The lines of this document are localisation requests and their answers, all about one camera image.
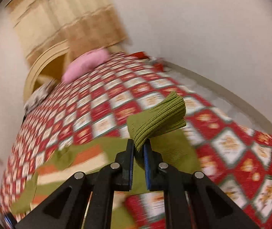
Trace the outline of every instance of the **orange stripe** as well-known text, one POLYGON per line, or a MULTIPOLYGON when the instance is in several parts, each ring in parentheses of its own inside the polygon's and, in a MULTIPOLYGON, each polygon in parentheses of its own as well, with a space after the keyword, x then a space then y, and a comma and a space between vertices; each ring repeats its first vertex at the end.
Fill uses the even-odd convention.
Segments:
POLYGON ((72 165, 76 165, 76 164, 80 164, 80 163, 84 163, 85 161, 96 157, 97 155, 99 155, 100 153, 102 153, 103 151, 101 150, 99 145, 95 145, 89 149, 87 149, 86 151, 80 152, 76 155, 74 161, 72 162, 72 165))
POLYGON ((41 166, 40 168, 37 169, 39 175, 50 174, 57 171, 58 169, 53 164, 41 166))
POLYGON ((44 201, 44 199, 46 199, 48 196, 47 195, 36 195, 33 198, 32 204, 36 205, 36 204, 40 204, 41 202, 44 201))

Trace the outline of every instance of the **floor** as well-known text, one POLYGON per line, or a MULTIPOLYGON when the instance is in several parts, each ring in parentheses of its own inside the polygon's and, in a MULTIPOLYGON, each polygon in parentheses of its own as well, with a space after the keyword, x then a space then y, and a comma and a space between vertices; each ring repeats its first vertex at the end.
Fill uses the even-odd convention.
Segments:
POLYGON ((235 122, 240 124, 241 126, 245 126, 248 128, 252 128, 255 130, 263 131, 260 125, 258 125, 253 118, 244 114, 243 111, 238 109, 234 104, 226 101, 225 98, 216 95, 211 90, 202 87, 197 84, 197 82, 193 79, 186 77, 185 75, 166 67, 165 71, 175 80, 180 82, 181 84, 187 86, 187 88, 197 92, 199 95, 204 97, 206 100, 211 102, 214 106, 221 109, 224 113, 228 114, 235 122))

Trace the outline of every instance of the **bed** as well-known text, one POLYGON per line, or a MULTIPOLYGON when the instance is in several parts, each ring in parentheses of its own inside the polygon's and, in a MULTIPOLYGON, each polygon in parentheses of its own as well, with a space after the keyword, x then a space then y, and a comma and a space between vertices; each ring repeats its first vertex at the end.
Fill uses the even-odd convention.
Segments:
MULTIPOLYGON (((25 100, 44 67, 67 54, 65 43, 42 56, 30 70, 25 100)), ((201 168, 261 228, 272 228, 272 135, 236 124, 220 109, 167 73, 116 52, 73 83, 57 85, 24 120, 3 175, 1 212, 20 197, 35 169, 56 149, 100 136, 129 138, 126 118, 176 91, 186 104, 186 137, 201 168)), ((20 220, 25 215, 17 215, 20 220)))

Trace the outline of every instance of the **stack of green cloth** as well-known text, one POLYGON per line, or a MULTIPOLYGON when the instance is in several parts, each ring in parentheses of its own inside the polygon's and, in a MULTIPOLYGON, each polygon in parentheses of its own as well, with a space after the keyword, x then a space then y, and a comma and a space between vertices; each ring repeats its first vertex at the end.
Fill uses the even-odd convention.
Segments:
POLYGON ((155 107, 127 118, 129 136, 134 140, 135 149, 143 159, 142 146, 146 139, 153 138, 186 126, 185 102, 176 92, 155 107))

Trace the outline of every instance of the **green cloth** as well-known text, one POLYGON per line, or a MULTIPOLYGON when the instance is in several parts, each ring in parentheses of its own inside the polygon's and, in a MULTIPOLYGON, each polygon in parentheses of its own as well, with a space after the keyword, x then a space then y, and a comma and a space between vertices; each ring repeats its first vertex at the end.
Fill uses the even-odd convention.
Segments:
POLYGON ((176 92, 155 107, 127 118, 129 136, 134 140, 135 148, 140 152, 148 138, 156 137, 184 127, 186 121, 185 102, 176 92))
MULTIPOLYGON (((61 151, 55 151, 52 157, 42 167, 55 165, 58 170, 68 168, 76 155, 95 145, 99 145, 107 154, 109 163, 112 163, 118 152, 126 149, 127 139, 115 137, 100 137, 85 145, 70 146, 61 151)), ((188 143, 182 130, 151 138, 151 145, 154 151, 161 153, 163 160, 180 171, 193 173, 200 170, 200 165, 195 151, 188 143)), ((30 210, 30 203, 35 195, 50 195, 63 182, 56 182, 37 186, 38 173, 35 172, 30 181, 26 183, 25 189, 20 198, 11 205, 12 214, 25 213, 30 210)), ((144 170, 134 161, 132 190, 129 194, 147 193, 144 170)), ((112 229, 124 229, 132 227, 132 218, 124 207, 115 209, 112 213, 112 229)))

